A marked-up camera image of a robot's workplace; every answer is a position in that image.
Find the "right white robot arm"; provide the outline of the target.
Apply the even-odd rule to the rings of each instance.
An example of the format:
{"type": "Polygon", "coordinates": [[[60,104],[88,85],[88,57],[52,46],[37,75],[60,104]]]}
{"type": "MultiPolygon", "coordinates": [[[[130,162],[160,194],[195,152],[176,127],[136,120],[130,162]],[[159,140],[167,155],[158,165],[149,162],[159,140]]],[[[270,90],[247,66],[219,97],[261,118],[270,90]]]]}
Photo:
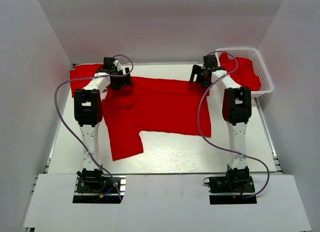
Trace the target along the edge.
{"type": "Polygon", "coordinates": [[[214,85],[222,92],[222,117],[229,133],[229,149],[214,147],[229,152],[227,169],[231,171],[248,168],[246,160],[246,129],[252,115],[251,90],[235,82],[230,73],[218,62],[221,50],[203,57],[203,65],[193,65],[189,83],[196,82],[206,88],[203,102],[214,85]]]}

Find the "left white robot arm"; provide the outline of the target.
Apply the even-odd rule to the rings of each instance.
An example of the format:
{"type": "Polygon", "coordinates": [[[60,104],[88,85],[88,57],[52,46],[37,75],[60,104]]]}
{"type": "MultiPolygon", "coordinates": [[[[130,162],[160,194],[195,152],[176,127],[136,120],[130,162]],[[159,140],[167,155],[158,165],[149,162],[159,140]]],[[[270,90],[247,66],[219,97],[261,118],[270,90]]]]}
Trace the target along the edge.
{"type": "Polygon", "coordinates": [[[103,119],[102,100],[108,89],[132,86],[129,67],[122,68],[120,60],[105,57],[93,78],[83,88],[74,91],[74,118],[78,122],[84,144],[83,167],[92,170],[102,166],[99,153],[99,125],[103,119]]]}

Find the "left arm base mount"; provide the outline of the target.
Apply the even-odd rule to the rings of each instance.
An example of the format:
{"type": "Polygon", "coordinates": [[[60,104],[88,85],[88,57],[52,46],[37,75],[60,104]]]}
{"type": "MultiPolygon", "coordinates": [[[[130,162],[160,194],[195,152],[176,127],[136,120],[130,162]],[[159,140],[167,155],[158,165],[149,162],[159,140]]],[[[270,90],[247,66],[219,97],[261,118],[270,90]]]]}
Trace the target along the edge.
{"type": "Polygon", "coordinates": [[[78,171],[74,204],[120,204],[125,195],[126,176],[111,178],[99,169],[78,171]]]}

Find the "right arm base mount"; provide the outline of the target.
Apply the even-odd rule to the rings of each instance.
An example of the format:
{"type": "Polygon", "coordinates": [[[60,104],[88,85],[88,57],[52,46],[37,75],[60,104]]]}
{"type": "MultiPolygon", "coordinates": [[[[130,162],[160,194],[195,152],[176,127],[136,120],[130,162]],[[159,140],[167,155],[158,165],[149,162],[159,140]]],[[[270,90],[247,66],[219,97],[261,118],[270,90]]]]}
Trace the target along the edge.
{"type": "Polygon", "coordinates": [[[207,176],[203,183],[208,186],[211,205],[254,205],[257,203],[253,178],[248,167],[228,168],[224,176],[207,176]]]}

